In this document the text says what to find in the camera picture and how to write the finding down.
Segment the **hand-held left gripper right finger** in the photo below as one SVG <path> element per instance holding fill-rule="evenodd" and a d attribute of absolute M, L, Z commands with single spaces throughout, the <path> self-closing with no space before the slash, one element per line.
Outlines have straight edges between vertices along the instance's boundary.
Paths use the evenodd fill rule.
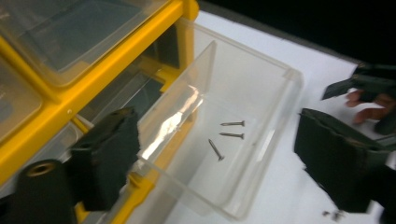
<path fill-rule="evenodd" d="M 364 213 L 375 201 L 396 214 L 396 170 L 387 166 L 396 139 L 375 141 L 317 110 L 300 113 L 294 152 L 337 208 Z"/>

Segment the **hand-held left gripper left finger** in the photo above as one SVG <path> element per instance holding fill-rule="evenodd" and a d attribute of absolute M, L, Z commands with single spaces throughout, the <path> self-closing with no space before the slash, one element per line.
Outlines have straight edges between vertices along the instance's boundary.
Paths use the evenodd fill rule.
<path fill-rule="evenodd" d="M 116 110 L 70 147 L 69 180 L 87 211 L 108 211 L 120 197 L 140 148 L 137 122 L 132 107 Z"/>

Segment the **yellow drawer organizer cabinet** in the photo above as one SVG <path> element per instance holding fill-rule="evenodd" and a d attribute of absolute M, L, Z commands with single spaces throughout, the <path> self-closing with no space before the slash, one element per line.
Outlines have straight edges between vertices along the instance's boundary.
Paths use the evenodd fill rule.
<path fill-rule="evenodd" d="M 108 211 L 75 201 L 70 147 L 130 93 L 191 62 L 197 0 L 0 0 L 0 224 L 125 224 L 151 191 L 129 171 Z"/>

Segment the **clear plastic drawer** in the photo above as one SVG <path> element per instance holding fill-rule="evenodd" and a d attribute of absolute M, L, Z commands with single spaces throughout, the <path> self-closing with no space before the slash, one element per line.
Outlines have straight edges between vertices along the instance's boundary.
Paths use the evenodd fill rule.
<path fill-rule="evenodd" d="M 177 28 L 186 32 L 193 60 L 139 120 L 135 168 L 200 215 L 241 220 L 261 187 L 303 77 L 194 22 L 178 20 Z M 220 125 L 242 120 L 245 127 Z M 245 139 L 219 133 L 243 133 Z"/>

